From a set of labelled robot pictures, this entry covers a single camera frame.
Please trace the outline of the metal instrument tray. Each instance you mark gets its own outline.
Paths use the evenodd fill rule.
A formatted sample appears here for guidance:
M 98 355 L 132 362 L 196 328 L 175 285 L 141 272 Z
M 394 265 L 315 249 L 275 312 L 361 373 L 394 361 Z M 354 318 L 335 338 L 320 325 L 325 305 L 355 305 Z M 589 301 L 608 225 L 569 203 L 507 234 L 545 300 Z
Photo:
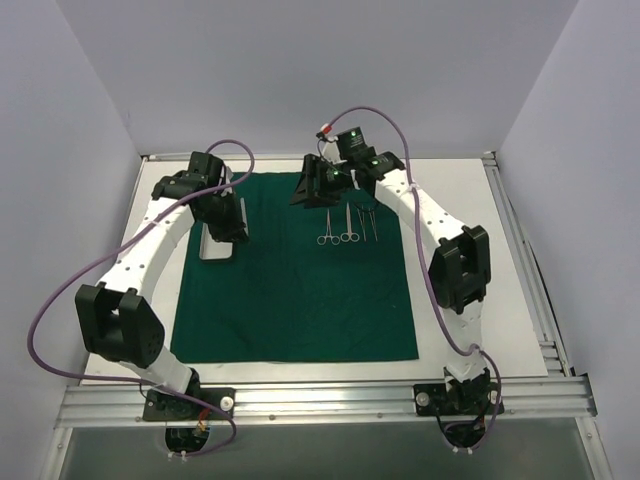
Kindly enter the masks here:
M 248 233 L 248 240 L 249 240 L 245 200 L 240 197 L 239 199 L 241 202 L 244 221 L 247 224 L 247 233 Z M 202 226 L 202 232 L 200 237 L 199 258 L 205 262 L 230 260 L 233 256 L 234 246 L 236 244 L 240 244 L 240 243 L 223 243 L 223 242 L 214 241 L 210 237 L 208 229 L 204 224 Z

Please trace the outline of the steel tweezers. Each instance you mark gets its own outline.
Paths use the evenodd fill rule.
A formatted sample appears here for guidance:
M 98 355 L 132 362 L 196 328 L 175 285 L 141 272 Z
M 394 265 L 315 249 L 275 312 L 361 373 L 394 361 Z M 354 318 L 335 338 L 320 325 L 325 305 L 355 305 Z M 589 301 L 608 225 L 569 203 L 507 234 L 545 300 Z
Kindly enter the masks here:
M 376 222 L 376 208 L 372 208 L 369 211 L 369 218 L 370 218 L 370 222 L 371 222 L 371 228 L 372 228 L 374 239 L 375 239 L 376 242 L 378 242 L 379 241 L 379 237 L 378 237 L 377 222 Z
M 361 226 L 361 233 L 362 233 L 362 241 L 363 242 L 367 242 L 367 230 L 366 230 L 366 215 L 365 215 L 365 211 L 362 207 L 357 206 L 357 215 L 359 218 L 359 223 Z

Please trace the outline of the steel surgical forceps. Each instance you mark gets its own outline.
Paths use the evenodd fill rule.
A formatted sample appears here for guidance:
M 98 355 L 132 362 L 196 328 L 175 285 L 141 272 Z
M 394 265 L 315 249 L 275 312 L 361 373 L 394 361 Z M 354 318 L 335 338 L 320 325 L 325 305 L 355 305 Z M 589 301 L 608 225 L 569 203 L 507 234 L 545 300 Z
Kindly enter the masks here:
M 341 242 L 340 237 L 334 235 L 332 232 L 332 222 L 331 222 L 331 212 L 330 210 L 326 211 L 326 222 L 325 222 L 325 232 L 322 235 L 319 235 L 316 238 L 316 243 L 319 246 L 324 245 L 339 245 Z

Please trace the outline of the steel surgical scissors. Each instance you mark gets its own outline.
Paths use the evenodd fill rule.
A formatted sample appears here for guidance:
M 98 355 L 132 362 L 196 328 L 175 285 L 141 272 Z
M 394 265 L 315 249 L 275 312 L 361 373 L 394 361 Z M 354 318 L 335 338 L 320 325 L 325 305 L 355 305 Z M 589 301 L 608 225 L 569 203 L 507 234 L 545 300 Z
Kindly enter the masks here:
M 340 235 L 343 243 L 356 243 L 360 241 L 360 235 L 353 229 L 350 203 L 345 206 L 345 226 L 346 230 Z

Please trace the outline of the dark green surgical cloth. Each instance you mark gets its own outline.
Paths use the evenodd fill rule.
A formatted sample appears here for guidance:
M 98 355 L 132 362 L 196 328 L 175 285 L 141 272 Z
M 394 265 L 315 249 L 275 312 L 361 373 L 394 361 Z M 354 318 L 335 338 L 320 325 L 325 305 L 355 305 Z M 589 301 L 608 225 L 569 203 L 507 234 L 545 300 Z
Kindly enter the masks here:
M 331 209 L 290 206 L 298 178 L 258 173 L 239 185 L 249 241 L 230 260 L 205 262 L 195 226 L 188 241 L 171 338 L 185 363 L 414 360 L 418 347 L 397 216 L 376 210 L 379 241 L 319 246 L 326 211 L 332 232 L 346 230 L 350 203 Z

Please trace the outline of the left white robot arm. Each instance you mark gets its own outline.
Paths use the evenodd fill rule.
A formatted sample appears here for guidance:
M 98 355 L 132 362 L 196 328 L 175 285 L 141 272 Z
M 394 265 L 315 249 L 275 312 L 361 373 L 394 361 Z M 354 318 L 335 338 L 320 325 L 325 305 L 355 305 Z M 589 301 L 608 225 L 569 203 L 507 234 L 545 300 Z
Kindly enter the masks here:
M 151 302 L 180 241 L 194 226 L 202 261 L 231 258 L 248 241 L 246 209 L 231 186 L 232 171 L 210 153 L 192 153 L 187 169 L 154 186 L 132 243 L 96 285 L 83 285 L 75 306 L 86 350 L 152 385 L 170 389 L 166 408 L 179 419 L 202 405 L 199 376 L 165 345 L 165 328 Z

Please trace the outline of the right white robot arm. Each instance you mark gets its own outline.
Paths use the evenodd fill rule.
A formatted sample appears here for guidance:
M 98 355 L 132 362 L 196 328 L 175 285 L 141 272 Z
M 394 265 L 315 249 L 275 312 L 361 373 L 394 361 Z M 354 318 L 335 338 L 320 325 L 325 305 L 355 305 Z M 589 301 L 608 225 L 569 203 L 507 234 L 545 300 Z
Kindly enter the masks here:
M 491 281 L 490 241 L 482 226 L 469 227 L 422 189 L 409 157 L 379 153 L 358 127 L 338 135 L 325 124 L 317 133 L 315 154 L 307 154 L 292 205 L 337 205 L 348 191 L 369 194 L 394 212 L 414 233 L 423 279 L 439 327 L 448 344 L 444 375 L 454 379 L 444 400 L 455 412 L 480 400 L 474 379 L 485 374 L 481 312 Z

